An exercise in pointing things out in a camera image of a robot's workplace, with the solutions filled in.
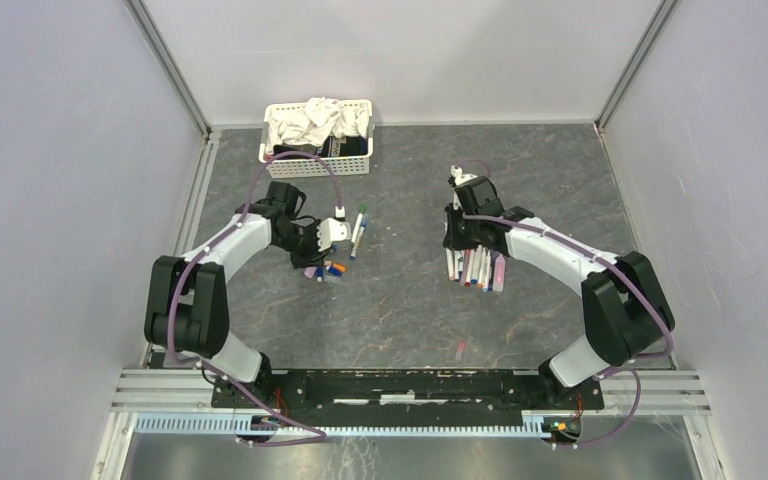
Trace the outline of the pink highlighter pen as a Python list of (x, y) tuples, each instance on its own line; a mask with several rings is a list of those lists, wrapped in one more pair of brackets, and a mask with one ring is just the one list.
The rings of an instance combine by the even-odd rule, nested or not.
[(493, 263), (493, 277), (491, 288), (493, 292), (502, 292), (504, 290), (506, 271), (506, 259), (503, 255), (498, 255)]

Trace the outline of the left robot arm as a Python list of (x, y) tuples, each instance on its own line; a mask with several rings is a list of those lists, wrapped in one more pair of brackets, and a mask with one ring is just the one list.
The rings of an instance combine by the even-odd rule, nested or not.
[(239, 207), (206, 242), (181, 256), (161, 256), (151, 269), (145, 339), (173, 362), (200, 362), (236, 381), (236, 394), (250, 407), (272, 399), (272, 368), (266, 354), (232, 334), (227, 284), (268, 247), (287, 252), (295, 269), (324, 266), (333, 244), (350, 235), (346, 209), (337, 203), (333, 216), (316, 218), (303, 214), (306, 200), (297, 187), (273, 181), (264, 198)]

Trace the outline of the orange capped marker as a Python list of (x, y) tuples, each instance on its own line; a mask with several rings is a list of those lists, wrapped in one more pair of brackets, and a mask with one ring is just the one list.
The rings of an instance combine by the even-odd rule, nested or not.
[(472, 283), (476, 285), (478, 289), (484, 288), (485, 264), (486, 249), (484, 247), (480, 247), (476, 250), (476, 260), (472, 275)]

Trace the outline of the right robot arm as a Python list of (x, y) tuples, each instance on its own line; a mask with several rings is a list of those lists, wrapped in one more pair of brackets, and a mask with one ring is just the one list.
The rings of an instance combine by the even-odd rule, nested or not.
[(468, 252), (464, 274), (485, 275), (491, 256), (529, 264), (570, 288), (581, 300), (583, 334), (540, 365), (537, 392), (562, 408), (578, 386), (606, 377), (637, 359), (668, 357), (675, 319), (650, 260), (590, 247), (548, 226), (522, 207), (504, 208), (491, 179), (454, 166), (448, 183), (443, 245)]

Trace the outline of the pink translucent cap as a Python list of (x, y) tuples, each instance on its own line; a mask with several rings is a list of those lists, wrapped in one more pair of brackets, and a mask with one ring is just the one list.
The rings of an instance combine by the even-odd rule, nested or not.
[(456, 361), (460, 361), (463, 358), (463, 355), (464, 355), (464, 352), (465, 352), (465, 347), (466, 347), (466, 345), (465, 345), (464, 341), (459, 341), (458, 342), (458, 345), (457, 345), (457, 348), (456, 348), (456, 353), (455, 353), (455, 360)]

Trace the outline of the blue capped marker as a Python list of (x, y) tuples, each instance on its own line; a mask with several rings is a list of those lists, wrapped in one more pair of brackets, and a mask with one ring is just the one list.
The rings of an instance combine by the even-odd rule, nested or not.
[(492, 252), (490, 250), (484, 251), (484, 258), (482, 261), (481, 269), (481, 282), (480, 286), (483, 292), (488, 292), (490, 287), (490, 281), (492, 279)]

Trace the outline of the peach capped marker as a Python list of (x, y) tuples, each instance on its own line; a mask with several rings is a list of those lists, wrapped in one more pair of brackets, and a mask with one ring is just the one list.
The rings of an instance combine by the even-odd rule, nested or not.
[(456, 279), (456, 273), (457, 273), (455, 254), (452, 250), (445, 248), (445, 255), (446, 255), (446, 262), (447, 262), (448, 278), (450, 281), (454, 281)]

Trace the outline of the pink thin marker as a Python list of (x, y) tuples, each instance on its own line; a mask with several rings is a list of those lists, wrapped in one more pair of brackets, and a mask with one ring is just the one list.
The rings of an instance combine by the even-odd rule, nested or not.
[(471, 261), (471, 251), (465, 250), (461, 258), (461, 273), (460, 273), (460, 279), (459, 279), (459, 282), (465, 286), (469, 286), (471, 284), (470, 261)]

